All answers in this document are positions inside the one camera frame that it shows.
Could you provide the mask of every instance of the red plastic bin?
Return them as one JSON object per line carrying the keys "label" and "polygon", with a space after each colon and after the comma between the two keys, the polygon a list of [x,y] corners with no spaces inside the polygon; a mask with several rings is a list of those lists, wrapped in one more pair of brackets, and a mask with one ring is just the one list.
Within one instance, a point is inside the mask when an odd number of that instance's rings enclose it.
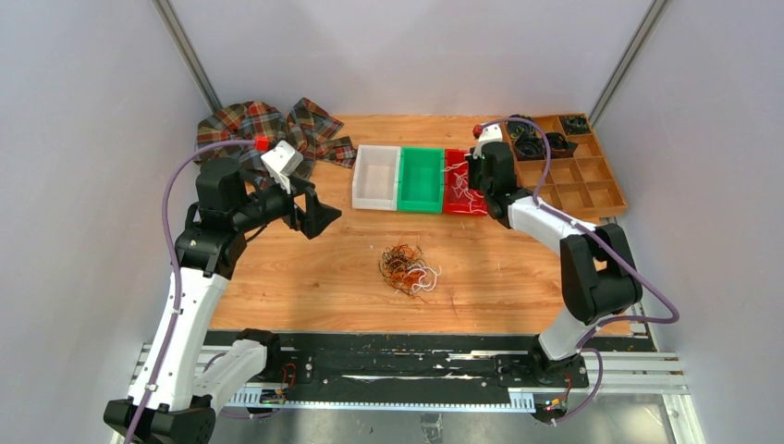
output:
{"label": "red plastic bin", "polygon": [[467,151],[444,150],[444,207],[447,215],[486,216],[487,205],[478,191],[468,189]]}

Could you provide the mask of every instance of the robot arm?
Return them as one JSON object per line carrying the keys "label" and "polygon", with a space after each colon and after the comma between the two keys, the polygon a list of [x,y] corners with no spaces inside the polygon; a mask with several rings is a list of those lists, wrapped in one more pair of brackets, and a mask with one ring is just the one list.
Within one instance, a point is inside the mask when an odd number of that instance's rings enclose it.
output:
{"label": "robot arm", "polygon": [[[141,420],[132,431],[143,443],[206,443],[215,416],[249,379],[275,374],[280,367],[280,343],[270,332],[241,332],[227,354],[199,377],[196,363],[213,311],[245,250],[245,233],[264,228],[276,219],[312,239],[341,216],[340,210],[319,203],[314,186],[290,176],[301,154],[285,142],[262,155],[276,184],[250,195],[243,171],[233,158],[203,164],[196,179],[199,202],[190,206],[185,229],[175,248],[182,279],[182,299],[175,309],[174,275],[166,308],[150,354],[125,400],[108,402],[104,421],[126,436],[138,409]],[[305,195],[305,209],[294,198]],[[175,328],[170,328],[177,314]],[[163,355],[160,372],[150,385],[153,363]],[[149,400],[143,404],[145,393]]]}
{"label": "robot arm", "polygon": [[[501,225],[540,241],[560,256],[565,307],[553,324],[537,337],[531,350],[533,373],[546,384],[577,357],[581,342],[605,317],[626,311],[643,297],[642,287],[577,228],[595,232],[633,266],[623,229],[615,224],[598,227],[553,208],[517,184],[515,158],[503,142],[501,129],[491,125],[476,131],[478,142],[466,156],[469,187],[481,191],[488,214]],[[597,271],[594,260],[606,262]]]}

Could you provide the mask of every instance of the wooden tabletop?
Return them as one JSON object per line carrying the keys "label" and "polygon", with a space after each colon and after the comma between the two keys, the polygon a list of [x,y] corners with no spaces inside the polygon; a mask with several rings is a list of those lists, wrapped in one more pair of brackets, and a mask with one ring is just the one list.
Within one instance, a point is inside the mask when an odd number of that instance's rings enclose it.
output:
{"label": "wooden tabletop", "polygon": [[[340,116],[354,144],[468,149],[472,128],[493,118]],[[218,304],[211,328],[536,334],[563,307],[558,257],[490,217],[425,215],[351,208],[347,168],[318,162],[319,200],[343,216],[307,240],[275,222],[248,245]],[[441,267],[421,299],[382,280],[379,257],[398,243],[419,244]],[[629,334],[616,323],[603,334]]]}

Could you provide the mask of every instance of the green plastic bin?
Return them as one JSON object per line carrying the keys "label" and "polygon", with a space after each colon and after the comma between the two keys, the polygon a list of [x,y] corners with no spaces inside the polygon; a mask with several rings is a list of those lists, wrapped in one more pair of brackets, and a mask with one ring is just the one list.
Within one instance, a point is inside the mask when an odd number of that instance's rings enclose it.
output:
{"label": "green plastic bin", "polygon": [[398,210],[441,213],[444,205],[444,150],[404,146],[400,150]]}

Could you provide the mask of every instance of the plaid shirt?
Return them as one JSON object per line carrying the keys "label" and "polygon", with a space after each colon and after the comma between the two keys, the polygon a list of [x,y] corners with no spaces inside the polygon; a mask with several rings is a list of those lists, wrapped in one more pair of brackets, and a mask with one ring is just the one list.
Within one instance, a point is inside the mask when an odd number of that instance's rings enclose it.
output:
{"label": "plaid shirt", "polygon": [[[354,165],[357,149],[351,145],[351,139],[341,137],[332,140],[342,126],[343,122],[330,117],[321,107],[304,97],[291,108],[285,120],[274,106],[258,101],[245,102],[227,106],[202,120],[196,137],[196,149],[213,142],[252,140],[254,136],[266,137],[272,146],[277,141],[285,140],[304,157],[295,174],[308,179],[316,159],[346,168]],[[241,146],[225,146],[202,154],[197,163],[224,156],[237,158],[263,187],[272,183],[260,158],[261,153],[256,150],[243,151]]]}

